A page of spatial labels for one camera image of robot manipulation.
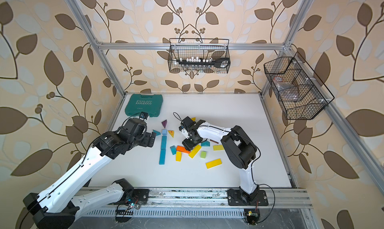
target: mounting plate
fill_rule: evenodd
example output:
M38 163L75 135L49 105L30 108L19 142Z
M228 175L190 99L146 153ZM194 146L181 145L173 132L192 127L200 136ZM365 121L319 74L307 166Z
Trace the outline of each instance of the mounting plate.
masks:
M266 198L266 193L264 190L259 190L256 195L256 198L249 205L245 204L241 199L241 194L239 189L229 189L228 194L228 205L230 206L256 206L257 199L259 206L268 206L268 199Z

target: green toolbox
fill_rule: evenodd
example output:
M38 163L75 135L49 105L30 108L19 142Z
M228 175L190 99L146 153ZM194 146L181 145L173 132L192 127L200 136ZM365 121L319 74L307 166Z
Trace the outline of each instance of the green toolbox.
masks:
M139 112L147 112L149 116L159 116L162 103L162 95L132 94L125 108L125 114L132 116Z

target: plastic bag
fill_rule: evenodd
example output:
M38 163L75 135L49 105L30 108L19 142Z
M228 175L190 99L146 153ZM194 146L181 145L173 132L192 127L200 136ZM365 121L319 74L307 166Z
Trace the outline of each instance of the plastic bag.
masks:
M282 82L279 79L281 78L274 78L273 82L279 91L281 99L284 101L299 101L299 88L291 83Z

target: yellow block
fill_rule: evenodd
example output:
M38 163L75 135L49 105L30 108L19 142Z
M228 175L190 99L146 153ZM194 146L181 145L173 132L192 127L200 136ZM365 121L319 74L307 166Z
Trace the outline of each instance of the yellow block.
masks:
M198 151L200 150L201 146L200 145L197 145L195 146L195 148L189 153L189 156L191 158L193 158L197 153Z
M207 169L210 169L211 167L218 166L221 164L221 159L216 159L210 162L207 162L205 165L207 166Z
M180 151L176 152L176 161L181 161L181 152Z
M214 151L224 150L223 145L214 145Z

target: yellow triangle block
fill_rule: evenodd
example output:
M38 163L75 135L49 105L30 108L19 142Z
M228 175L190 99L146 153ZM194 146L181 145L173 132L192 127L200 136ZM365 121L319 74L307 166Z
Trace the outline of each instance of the yellow triangle block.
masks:
M172 130L168 130L168 133L172 136L172 138L173 138L173 136L175 135L175 132L172 131Z
M200 148L200 145L195 146L195 148L188 155L193 158L199 152Z

